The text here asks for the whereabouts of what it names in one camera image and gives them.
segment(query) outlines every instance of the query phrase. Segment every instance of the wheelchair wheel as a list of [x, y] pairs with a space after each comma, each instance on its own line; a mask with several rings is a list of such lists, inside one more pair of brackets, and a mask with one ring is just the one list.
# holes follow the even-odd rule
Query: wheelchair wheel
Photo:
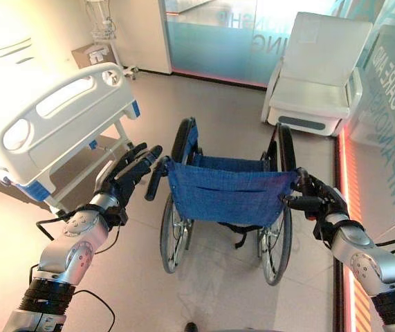
[[160, 255], [167, 273], [174, 273], [180, 264], [191, 226], [191, 220], [179, 216], [172, 194], [169, 194], [160, 229]]
[[291, 209], [286, 207], [274, 224], [259, 233], [259, 254], [266, 282], [271, 286], [279, 283], [288, 265], [292, 232]]

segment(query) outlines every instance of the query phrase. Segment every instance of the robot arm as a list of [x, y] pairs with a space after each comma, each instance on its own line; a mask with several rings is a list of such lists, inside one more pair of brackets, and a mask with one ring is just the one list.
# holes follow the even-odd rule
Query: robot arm
[[44, 249], [38, 271], [3, 332], [62, 330], [75, 287], [112, 227], [127, 222], [125, 206], [161, 152], [160, 146], [147, 151], [143, 143], [105, 166], [91, 202], [78, 208], [61, 235]]
[[378, 247], [357, 222], [349, 220], [341, 193], [298, 169], [295, 188], [302, 196], [285, 196], [290, 208], [305, 211], [315, 219], [314, 235], [331, 249], [334, 257], [348, 266], [370, 296], [383, 320], [386, 332], [395, 331], [395, 256]]

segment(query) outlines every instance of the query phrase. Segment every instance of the white wall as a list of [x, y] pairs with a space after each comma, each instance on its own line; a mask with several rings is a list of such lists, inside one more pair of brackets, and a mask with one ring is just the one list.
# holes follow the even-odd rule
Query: white wall
[[[0, 0], [1, 26], [23, 26], [37, 55], [49, 71], [77, 69], [71, 51], [93, 42], [85, 0]], [[107, 11], [107, 2], [103, 7]], [[116, 46], [121, 62], [171, 73], [163, 0], [111, 1], [117, 26]]]
[[0, 33], [10, 24], [31, 36], [37, 57], [52, 72], [77, 69], [71, 50], [93, 39], [84, 8], [72, 0], [0, 0]]
[[118, 29], [116, 46], [121, 62], [161, 73], [171, 73], [163, 0], [111, 2]]

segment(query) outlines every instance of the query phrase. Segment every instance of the cardboard box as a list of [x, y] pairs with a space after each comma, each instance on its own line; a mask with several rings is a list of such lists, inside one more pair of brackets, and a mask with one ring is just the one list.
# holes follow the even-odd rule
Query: cardboard box
[[109, 44], [89, 44], [77, 50], [72, 50], [71, 54], [73, 54], [79, 68], [104, 62], [116, 62], [113, 50]]

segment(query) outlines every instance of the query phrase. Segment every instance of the white chair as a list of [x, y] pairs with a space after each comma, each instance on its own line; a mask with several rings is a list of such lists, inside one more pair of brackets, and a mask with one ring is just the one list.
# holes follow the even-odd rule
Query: white chair
[[266, 91], [261, 121], [323, 136], [337, 135], [356, 110], [356, 67], [372, 24], [299, 12], [286, 54]]

